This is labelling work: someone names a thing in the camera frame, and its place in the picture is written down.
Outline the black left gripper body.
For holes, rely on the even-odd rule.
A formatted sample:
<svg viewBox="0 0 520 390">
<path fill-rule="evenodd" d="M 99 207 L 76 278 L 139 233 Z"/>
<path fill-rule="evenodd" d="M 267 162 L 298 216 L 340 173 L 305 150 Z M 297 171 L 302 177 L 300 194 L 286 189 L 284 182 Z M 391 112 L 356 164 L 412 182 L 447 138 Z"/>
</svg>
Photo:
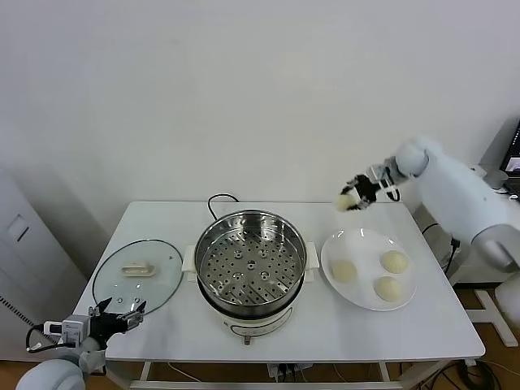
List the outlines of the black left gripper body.
<svg viewBox="0 0 520 390">
<path fill-rule="evenodd" d="M 107 342 L 113 335 L 123 331 L 123 320 L 120 314 L 89 314 L 89 337 L 97 342 Z"/>
</svg>

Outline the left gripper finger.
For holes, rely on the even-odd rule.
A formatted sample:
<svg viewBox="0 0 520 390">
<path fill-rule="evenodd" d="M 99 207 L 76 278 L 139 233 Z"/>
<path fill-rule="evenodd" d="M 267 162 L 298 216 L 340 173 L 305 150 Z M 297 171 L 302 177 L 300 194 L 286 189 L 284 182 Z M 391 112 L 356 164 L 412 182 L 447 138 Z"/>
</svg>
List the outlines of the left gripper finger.
<svg viewBox="0 0 520 390">
<path fill-rule="evenodd" d="M 112 301 L 112 298 L 109 297 L 103 301 L 100 301 L 94 307 L 90 306 L 89 307 L 89 317 L 95 318 L 95 317 L 99 317 L 100 315 L 104 314 L 107 306 L 111 303 L 111 301 Z"/>
<path fill-rule="evenodd" d="M 140 303 L 135 309 L 125 313 L 118 314 L 117 321 L 123 331 L 130 331 L 143 322 L 145 315 L 146 301 Z"/>
</svg>

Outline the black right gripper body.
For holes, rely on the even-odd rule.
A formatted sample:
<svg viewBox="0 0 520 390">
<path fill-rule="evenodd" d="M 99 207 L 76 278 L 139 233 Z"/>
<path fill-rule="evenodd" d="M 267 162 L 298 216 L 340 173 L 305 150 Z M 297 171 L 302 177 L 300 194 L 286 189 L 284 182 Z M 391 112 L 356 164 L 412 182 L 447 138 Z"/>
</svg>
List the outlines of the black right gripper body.
<svg viewBox="0 0 520 390">
<path fill-rule="evenodd" d="M 357 194 L 362 200 L 376 200 L 380 189 L 380 185 L 371 183 L 366 175 L 357 176 Z"/>
</svg>

